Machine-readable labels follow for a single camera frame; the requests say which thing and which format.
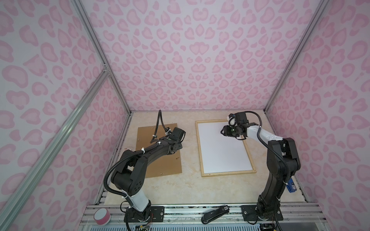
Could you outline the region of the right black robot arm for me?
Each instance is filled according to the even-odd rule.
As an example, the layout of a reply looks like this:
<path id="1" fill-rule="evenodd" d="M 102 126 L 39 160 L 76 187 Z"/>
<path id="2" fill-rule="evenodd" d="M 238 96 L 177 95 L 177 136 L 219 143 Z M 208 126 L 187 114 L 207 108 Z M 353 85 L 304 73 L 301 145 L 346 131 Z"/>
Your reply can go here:
<path id="1" fill-rule="evenodd" d="M 262 119 L 256 112 L 229 114 L 227 120 L 228 124 L 220 131 L 223 136 L 240 141 L 251 138 L 267 148 L 269 176 L 258 197 L 256 215 L 260 220 L 277 220 L 280 198 L 291 177 L 301 168 L 296 143 L 292 138 L 282 138 L 264 130 Z"/>

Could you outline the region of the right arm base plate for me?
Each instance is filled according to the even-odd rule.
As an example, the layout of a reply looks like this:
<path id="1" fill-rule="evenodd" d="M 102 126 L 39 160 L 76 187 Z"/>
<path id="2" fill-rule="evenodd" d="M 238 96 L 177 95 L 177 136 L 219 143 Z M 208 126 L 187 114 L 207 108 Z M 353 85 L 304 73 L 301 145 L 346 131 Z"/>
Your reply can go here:
<path id="1" fill-rule="evenodd" d="M 263 222 L 263 221 L 283 221 L 283 214 L 280 210 L 280 207 L 273 209 L 272 212 L 268 212 L 264 215 L 257 215 L 257 209 L 256 205 L 242 205 L 241 208 L 241 214 L 243 216 L 244 221 L 248 221 L 250 223 L 254 222 Z"/>

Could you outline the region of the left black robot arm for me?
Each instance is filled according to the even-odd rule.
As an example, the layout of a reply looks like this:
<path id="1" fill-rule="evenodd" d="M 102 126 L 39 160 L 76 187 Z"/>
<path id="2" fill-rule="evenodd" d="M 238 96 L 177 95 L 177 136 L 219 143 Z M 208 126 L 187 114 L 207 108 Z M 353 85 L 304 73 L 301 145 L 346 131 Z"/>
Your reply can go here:
<path id="1" fill-rule="evenodd" d="M 127 222 L 147 222 L 152 219 L 151 202 L 142 190 L 147 168 L 161 157 L 175 154 L 183 148 L 186 132 L 178 127 L 157 138 L 154 134 L 149 147 L 126 150 L 105 174 L 104 188 L 123 197 L 129 203 L 125 213 Z"/>

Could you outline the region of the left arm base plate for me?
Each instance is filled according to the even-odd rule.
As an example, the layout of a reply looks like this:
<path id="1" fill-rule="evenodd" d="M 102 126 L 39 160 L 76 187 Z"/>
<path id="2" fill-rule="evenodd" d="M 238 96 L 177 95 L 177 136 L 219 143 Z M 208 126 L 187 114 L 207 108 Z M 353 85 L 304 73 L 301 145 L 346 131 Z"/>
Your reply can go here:
<path id="1" fill-rule="evenodd" d="M 163 222 L 164 207 L 150 206 L 143 212 L 137 211 L 134 208 L 128 208 L 125 211 L 124 221 L 129 223 L 148 223 L 148 222 Z"/>

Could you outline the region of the brown frame backing board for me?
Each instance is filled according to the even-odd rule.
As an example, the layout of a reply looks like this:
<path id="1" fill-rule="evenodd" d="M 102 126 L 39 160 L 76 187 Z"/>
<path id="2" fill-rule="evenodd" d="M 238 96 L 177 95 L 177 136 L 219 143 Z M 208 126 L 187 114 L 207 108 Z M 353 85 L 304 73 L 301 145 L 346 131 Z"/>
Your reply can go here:
<path id="1" fill-rule="evenodd" d="M 137 130 L 136 150 L 150 146 L 155 126 L 139 127 Z M 146 178 L 163 177 L 182 173 L 180 150 L 173 155 L 163 156 L 147 167 Z"/>

